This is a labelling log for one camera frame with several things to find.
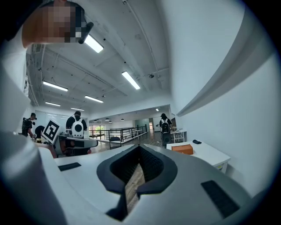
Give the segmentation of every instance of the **orange box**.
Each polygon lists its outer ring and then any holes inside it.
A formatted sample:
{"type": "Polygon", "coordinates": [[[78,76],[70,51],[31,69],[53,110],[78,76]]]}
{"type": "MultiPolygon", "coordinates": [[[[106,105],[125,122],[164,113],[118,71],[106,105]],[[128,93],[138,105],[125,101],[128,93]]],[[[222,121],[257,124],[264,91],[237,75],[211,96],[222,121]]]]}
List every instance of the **orange box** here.
{"type": "Polygon", "coordinates": [[[191,145],[172,146],[172,151],[193,155],[193,147],[191,145]]]}

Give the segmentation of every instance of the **white table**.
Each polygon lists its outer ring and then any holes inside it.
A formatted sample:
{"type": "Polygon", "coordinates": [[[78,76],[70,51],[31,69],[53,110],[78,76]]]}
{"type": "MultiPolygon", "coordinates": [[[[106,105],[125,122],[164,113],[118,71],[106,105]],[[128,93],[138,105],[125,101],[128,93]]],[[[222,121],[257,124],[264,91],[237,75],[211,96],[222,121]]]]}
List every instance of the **white table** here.
{"type": "Polygon", "coordinates": [[[171,134],[173,135],[173,142],[175,143],[176,140],[183,140],[183,142],[186,141],[187,139],[187,132],[184,130],[179,130],[179,131],[171,131],[171,134]]]}
{"type": "Polygon", "coordinates": [[[139,132],[141,134],[142,130],[134,130],[134,136],[133,136],[133,139],[135,139],[136,137],[136,134],[137,134],[137,139],[139,139],[139,132]]]}
{"type": "Polygon", "coordinates": [[[181,145],[191,145],[193,148],[193,155],[197,158],[200,158],[218,170],[225,173],[227,170],[227,163],[231,159],[228,155],[220,152],[219,150],[209,146],[206,143],[201,143],[199,145],[194,144],[193,142],[182,142],[182,143],[173,143],[167,144],[167,149],[172,150],[172,146],[181,146],[181,145]]]}

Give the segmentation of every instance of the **ceiling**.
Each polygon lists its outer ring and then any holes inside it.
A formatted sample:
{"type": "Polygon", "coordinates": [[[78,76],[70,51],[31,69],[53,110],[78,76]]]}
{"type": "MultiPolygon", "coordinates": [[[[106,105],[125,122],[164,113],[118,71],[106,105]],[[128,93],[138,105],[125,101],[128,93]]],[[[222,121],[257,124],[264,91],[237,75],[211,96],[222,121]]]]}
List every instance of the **ceiling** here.
{"type": "Polygon", "coordinates": [[[169,90],[166,40],[154,0],[75,2],[85,9],[87,22],[94,23],[90,34],[104,49],[96,53],[79,43],[49,44],[45,50],[37,45],[37,51],[33,46],[29,63],[33,104],[52,102],[62,109],[74,107],[90,112],[101,103],[85,95],[110,105],[126,101],[128,96],[169,90]],[[123,71],[139,84],[139,90],[122,76],[123,71]],[[68,91],[42,86],[43,80],[68,91]]]}
{"type": "Polygon", "coordinates": [[[160,107],[157,107],[159,111],[156,111],[156,108],[150,108],[150,109],[143,109],[143,110],[137,110],[134,112],[128,112],[128,113],[122,113],[118,115],[113,116],[107,116],[103,118],[98,118],[97,123],[108,123],[109,121],[105,121],[106,118],[109,118],[110,121],[114,122],[120,122],[121,119],[124,120],[141,120],[141,119],[148,119],[152,117],[160,117],[162,113],[165,113],[167,116],[169,114],[169,106],[163,105],[160,107]]]}

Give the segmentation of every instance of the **desk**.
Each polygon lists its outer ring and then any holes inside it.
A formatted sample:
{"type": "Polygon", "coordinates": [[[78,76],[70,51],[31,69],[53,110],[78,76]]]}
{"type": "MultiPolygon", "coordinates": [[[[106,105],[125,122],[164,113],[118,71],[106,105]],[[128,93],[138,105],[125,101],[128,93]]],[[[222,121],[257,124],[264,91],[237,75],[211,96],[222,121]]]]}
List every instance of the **desk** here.
{"type": "Polygon", "coordinates": [[[206,143],[201,143],[199,145],[194,144],[193,142],[182,142],[182,143],[174,143],[167,144],[167,149],[172,150],[172,146],[180,146],[180,145],[191,145],[193,148],[193,155],[197,158],[200,158],[213,167],[221,170],[223,173],[227,170],[227,163],[231,159],[228,155],[220,152],[219,150],[209,146],[206,143]]]}
{"type": "Polygon", "coordinates": [[[176,140],[182,139],[183,142],[185,142],[187,140],[187,132],[184,131],[184,130],[171,131],[171,135],[173,135],[173,142],[174,143],[176,143],[176,140]]]}
{"type": "Polygon", "coordinates": [[[141,134],[142,130],[134,130],[134,131],[133,131],[133,139],[135,139],[136,134],[137,134],[137,139],[139,139],[139,132],[140,132],[140,134],[141,134]]]}

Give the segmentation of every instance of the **concrete floor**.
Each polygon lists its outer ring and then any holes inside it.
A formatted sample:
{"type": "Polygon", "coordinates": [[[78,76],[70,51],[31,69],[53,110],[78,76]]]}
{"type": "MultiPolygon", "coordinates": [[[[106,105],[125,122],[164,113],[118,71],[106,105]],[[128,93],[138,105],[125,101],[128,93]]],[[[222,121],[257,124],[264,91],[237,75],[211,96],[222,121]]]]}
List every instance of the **concrete floor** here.
{"type": "MultiPolygon", "coordinates": [[[[155,146],[161,147],[162,143],[161,142],[158,143],[157,141],[161,141],[161,134],[160,134],[160,132],[152,131],[152,132],[148,132],[147,134],[142,135],[141,137],[139,137],[139,139],[136,138],[135,140],[128,141],[128,142],[122,144],[122,146],[131,145],[131,144],[136,144],[136,145],[150,144],[150,145],[155,145],[155,146]]],[[[91,148],[91,150],[92,150],[92,154],[109,150],[109,143],[108,142],[99,142],[98,146],[95,148],[91,148]]],[[[136,194],[136,190],[137,190],[138,186],[140,186],[144,183],[145,183],[144,174],[143,174],[143,171],[142,171],[140,165],[138,165],[133,176],[131,177],[131,179],[129,180],[129,182],[127,183],[127,185],[125,187],[128,213],[130,213],[130,211],[133,209],[133,207],[138,202],[138,197],[136,194]]]]}

